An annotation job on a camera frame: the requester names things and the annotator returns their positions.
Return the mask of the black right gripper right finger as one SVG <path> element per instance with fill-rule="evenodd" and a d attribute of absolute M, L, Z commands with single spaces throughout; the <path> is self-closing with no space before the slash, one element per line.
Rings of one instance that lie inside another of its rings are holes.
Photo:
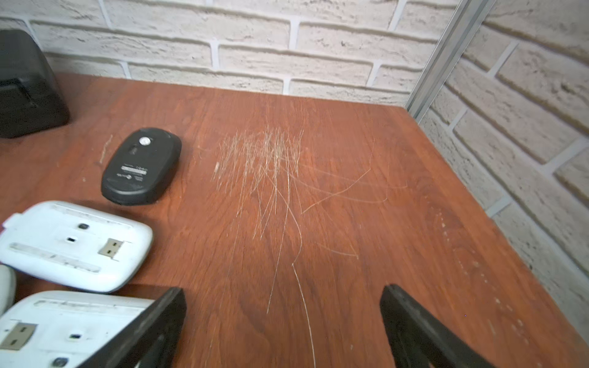
<path fill-rule="evenodd" d="M 491 367 L 399 285 L 387 285 L 380 312 L 396 367 Z"/>

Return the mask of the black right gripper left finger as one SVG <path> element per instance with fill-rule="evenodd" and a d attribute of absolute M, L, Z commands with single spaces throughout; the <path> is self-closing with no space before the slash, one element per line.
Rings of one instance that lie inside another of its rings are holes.
<path fill-rule="evenodd" d="M 185 317 L 182 288 L 169 288 L 81 367 L 171 367 Z"/>

